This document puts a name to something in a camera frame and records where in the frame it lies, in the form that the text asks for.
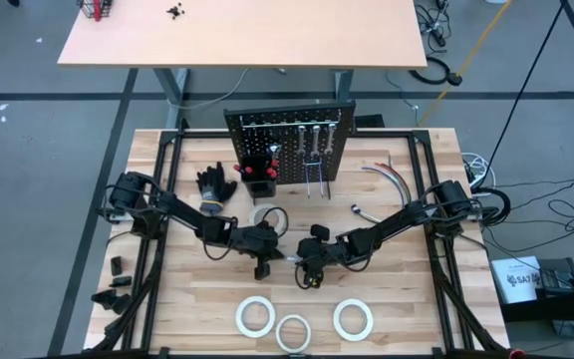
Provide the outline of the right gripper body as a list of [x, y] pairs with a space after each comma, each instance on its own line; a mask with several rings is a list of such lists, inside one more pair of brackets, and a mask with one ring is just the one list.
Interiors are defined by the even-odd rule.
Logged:
[[[329, 244], [330, 229], [320, 224], [310, 227], [310, 236], [298, 242], [296, 254], [302, 258], [296, 262], [295, 280], [300, 289], [318, 289], [324, 280], [324, 268], [337, 263], [332, 253], [334, 244]], [[310, 277], [315, 278], [315, 284], [308, 282]]]

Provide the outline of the black metal pegboard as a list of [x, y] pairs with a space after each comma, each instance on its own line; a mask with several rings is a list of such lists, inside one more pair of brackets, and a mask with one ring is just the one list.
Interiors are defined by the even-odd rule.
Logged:
[[[240, 160], [245, 156], [268, 155], [271, 157], [268, 150], [269, 146], [272, 144], [280, 144], [282, 149], [279, 156], [276, 159], [271, 157], [273, 160], [278, 161], [278, 167], [276, 167], [278, 172], [277, 183], [296, 184], [305, 182], [303, 163], [313, 162], [319, 158], [322, 158], [325, 161], [325, 167], [329, 171], [329, 181], [336, 179], [345, 144], [347, 139], [353, 135], [356, 129], [354, 117], [355, 110], [356, 103], [354, 101], [349, 101], [331, 104], [301, 105], [252, 110], [226, 110], [224, 112], [224, 119], [236, 152], [238, 164], [240, 164]], [[333, 152], [330, 155], [325, 154], [329, 125], [320, 126], [319, 156], [311, 157], [312, 128], [314, 126], [306, 127], [304, 143], [305, 155], [299, 156], [297, 155], [298, 127], [245, 130], [241, 128], [237, 120], [239, 115], [293, 111], [342, 112], [342, 119], [337, 124], [337, 130], [334, 135]], [[310, 175], [311, 180], [318, 179], [316, 170], [311, 170]]]

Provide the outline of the white masking tape roll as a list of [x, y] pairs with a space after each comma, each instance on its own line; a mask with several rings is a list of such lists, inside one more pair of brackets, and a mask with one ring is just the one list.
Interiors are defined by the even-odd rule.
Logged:
[[[341, 323], [341, 315], [347, 307], [357, 307], [362, 311], [365, 318], [365, 325], [361, 332], [350, 333], [343, 327]], [[336, 332], [343, 339], [350, 342], [359, 342], [365, 340], [371, 334], [375, 324], [375, 319], [370, 307], [365, 302], [355, 298], [345, 299], [337, 304], [333, 312], [332, 320]]]
[[288, 230], [289, 218], [286, 210], [278, 205], [272, 203], [255, 205], [249, 213], [248, 221], [252, 225], [258, 224], [272, 211], [277, 211], [278, 221], [276, 223], [275, 230], [278, 233], [278, 236], [281, 237]]
[[[264, 306], [268, 313], [268, 319], [263, 328], [251, 330], [243, 323], [243, 315], [246, 308], [252, 304]], [[267, 335], [273, 328], [276, 321], [276, 310], [273, 304], [262, 296], [249, 296], [242, 300], [235, 312], [235, 324], [238, 331], [248, 338], [260, 338]]]
[[[281, 331], [282, 331], [282, 327], [283, 325], [291, 320], [295, 320], [300, 322], [305, 330], [306, 330], [306, 335], [305, 335], [305, 339], [303, 341], [303, 343], [299, 346], [299, 347], [289, 347], [287, 346], [282, 339], [281, 336]], [[276, 325], [275, 328], [275, 338], [276, 338], [276, 342], [278, 344], [278, 346], [286, 353], [288, 354], [299, 354], [301, 352], [303, 352], [305, 349], [308, 348], [309, 344], [311, 343], [311, 338], [312, 338], [312, 328], [309, 324], [309, 322], [301, 315], [298, 314], [289, 314], [284, 316], [283, 318], [281, 318], [281, 320], [278, 322], [278, 324]]]

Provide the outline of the tan office desk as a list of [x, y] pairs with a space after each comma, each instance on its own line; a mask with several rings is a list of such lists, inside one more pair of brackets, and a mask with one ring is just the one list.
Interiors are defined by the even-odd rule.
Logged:
[[[166, 10], [182, 3], [183, 15]], [[114, 0], [79, 14], [62, 66], [419, 69], [413, 0]]]

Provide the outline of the black pegboard bin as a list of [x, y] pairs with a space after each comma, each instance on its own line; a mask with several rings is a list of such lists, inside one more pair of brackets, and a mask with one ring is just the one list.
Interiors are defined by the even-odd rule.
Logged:
[[[272, 197], [276, 192], [276, 182], [278, 172], [276, 168], [271, 167], [273, 159], [268, 155], [245, 156], [240, 160], [242, 169], [241, 181], [246, 186], [252, 198]], [[248, 175], [245, 167], [252, 167], [253, 174]], [[277, 173], [277, 177], [272, 179], [268, 170], [272, 169]]]

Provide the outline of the black grey work glove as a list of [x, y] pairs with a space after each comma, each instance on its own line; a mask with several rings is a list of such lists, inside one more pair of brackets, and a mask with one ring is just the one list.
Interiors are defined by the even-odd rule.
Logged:
[[197, 173], [196, 183], [201, 194], [199, 210], [209, 215], [221, 213], [237, 189], [235, 180], [225, 179], [222, 162], [217, 162], [214, 168], [208, 167], [204, 172]]

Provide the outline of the black equipment cart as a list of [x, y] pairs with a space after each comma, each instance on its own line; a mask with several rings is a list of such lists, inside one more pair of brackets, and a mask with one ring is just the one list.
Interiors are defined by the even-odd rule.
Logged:
[[570, 257], [538, 259], [542, 288], [537, 298], [512, 304], [501, 301], [506, 322], [546, 321], [562, 337], [574, 337], [574, 261]]

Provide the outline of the silver pegboard hook rail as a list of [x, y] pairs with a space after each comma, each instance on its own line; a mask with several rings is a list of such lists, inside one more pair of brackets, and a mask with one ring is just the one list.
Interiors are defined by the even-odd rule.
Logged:
[[242, 129], [270, 129], [299, 126], [337, 125], [342, 119], [341, 111], [293, 111], [239, 115]]

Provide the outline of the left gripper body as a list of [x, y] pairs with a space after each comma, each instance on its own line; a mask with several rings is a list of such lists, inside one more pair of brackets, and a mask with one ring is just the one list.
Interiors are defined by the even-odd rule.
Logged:
[[269, 261], [284, 259], [278, 249], [278, 233], [267, 221], [234, 230], [234, 249], [257, 260], [254, 279], [262, 280], [271, 274]]

